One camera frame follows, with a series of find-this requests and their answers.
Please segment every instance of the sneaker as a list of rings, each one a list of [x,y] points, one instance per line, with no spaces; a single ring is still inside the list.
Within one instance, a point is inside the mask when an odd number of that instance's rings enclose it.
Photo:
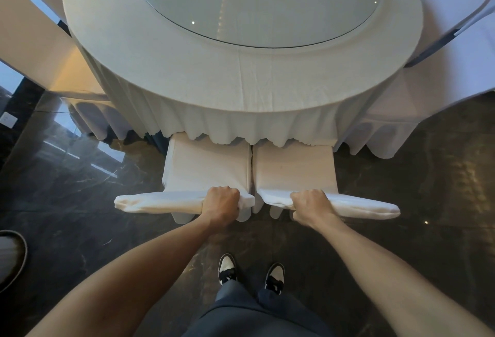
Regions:
[[[273,264],[266,275],[265,289],[280,295],[284,289],[285,268],[280,263]]]
[[[223,254],[218,264],[218,280],[220,285],[228,280],[237,281],[236,262],[231,254]]]

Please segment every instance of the dark floor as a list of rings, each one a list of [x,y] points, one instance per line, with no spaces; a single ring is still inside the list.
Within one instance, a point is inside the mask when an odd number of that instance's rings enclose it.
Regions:
[[[335,154],[341,193],[396,203],[389,221],[350,226],[405,259],[447,295],[495,326],[495,93],[420,125],[397,155]],[[144,141],[112,145],[81,135],[44,96],[0,173],[0,229],[20,231],[25,272],[0,294],[2,336],[23,336],[68,291],[128,249],[177,225],[170,215],[126,214],[115,196],[161,190],[163,157]],[[316,233],[263,209],[212,237],[137,336],[180,336],[213,302],[221,254],[233,253],[251,290],[273,261],[287,289],[338,336],[394,335],[333,249]]]

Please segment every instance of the person's right arm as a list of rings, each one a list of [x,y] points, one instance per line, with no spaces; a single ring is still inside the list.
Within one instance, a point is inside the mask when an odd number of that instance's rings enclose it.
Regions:
[[[356,233],[321,190],[293,192],[294,219],[322,234],[399,337],[495,336],[390,251]]]

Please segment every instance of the wall outlet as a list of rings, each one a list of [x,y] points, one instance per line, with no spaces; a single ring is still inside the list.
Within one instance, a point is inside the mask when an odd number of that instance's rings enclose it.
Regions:
[[[2,116],[0,117],[0,123],[2,125],[7,126],[10,129],[14,127],[16,122],[17,122],[17,118],[7,112],[3,112]]]

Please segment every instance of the fist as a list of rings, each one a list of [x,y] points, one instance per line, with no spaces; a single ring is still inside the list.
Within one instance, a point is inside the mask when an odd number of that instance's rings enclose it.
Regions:
[[[322,219],[328,216],[337,217],[332,204],[322,190],[293,192],[291,199],[295,207],[294,220],[301,225],[317,230],[322,224]]]
[[[240,196],[239,190],[228,186],[212,187],[208,190],[200,218],[208,221],[213,233],[224,229],[238,218]]]

